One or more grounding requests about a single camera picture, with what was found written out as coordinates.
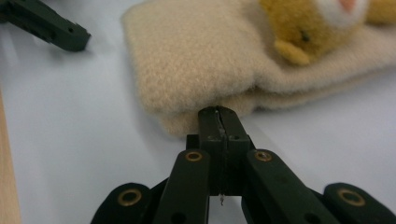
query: wooden edge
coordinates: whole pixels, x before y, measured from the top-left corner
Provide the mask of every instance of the wooden edge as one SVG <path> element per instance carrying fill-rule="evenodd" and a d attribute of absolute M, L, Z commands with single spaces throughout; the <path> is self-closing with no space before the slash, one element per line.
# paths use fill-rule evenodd
<path fill-rule="evenodd" d="M 0 223 L 20 224 L 17 187 L 9 149 L 6 115 L 0 91 Z"/>

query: fuzzy fabric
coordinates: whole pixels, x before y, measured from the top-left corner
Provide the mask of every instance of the fuzzy fabric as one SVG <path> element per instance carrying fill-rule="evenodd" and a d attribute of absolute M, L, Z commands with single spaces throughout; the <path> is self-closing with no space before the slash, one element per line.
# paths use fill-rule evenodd
<path fill-rule="evenodd" d="M 151 0 L 123 15 L 139 97 L 173 135 L 197 132 L 197 112 L 280 109 L 345 90 L 396 67 L 396 26 L 364 25 L 309 66 L 285 62 L 256 0 Z"/>

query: yellow fur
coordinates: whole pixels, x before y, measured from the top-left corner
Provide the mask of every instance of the yellow fur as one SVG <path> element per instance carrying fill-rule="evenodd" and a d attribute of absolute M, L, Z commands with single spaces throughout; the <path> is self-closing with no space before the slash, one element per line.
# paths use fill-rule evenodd
<path fill-rule="evenodd" d="M 367 19 L 363 13 L 358 21 L 343 28 L 330 26 L 313 0 L 260 0 L 260 4 L 274 31 L 278 53 L 291 63 L 307 65 L 348 41 L 366 20 L 396 22 L 396 0 L 371 1 Z"/>

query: beige fleece cloth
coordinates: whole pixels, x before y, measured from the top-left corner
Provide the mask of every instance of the beige fleece cloth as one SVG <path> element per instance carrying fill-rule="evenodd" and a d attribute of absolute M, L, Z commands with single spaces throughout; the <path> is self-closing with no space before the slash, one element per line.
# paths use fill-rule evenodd
<path fill-rule="evenodd" d="M 289 65 L 256 0 L 151 0 L 122 19 L 141 102 L 174 135 L 196 133 L 209 105 L 286 108 L 396 67 L 396 26 L 369 25 L 317 63 Z"/>

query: plush toy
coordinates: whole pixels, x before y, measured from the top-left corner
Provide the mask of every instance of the plush toy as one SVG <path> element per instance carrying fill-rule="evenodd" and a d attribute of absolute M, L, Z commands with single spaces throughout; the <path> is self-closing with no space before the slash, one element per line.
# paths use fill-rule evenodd
<path fill-rule="evenodd" d="M 366 21 L 396 23 L 396 0 L 260 0 L 278 53 L 307 65 L 345 43 Z"/>

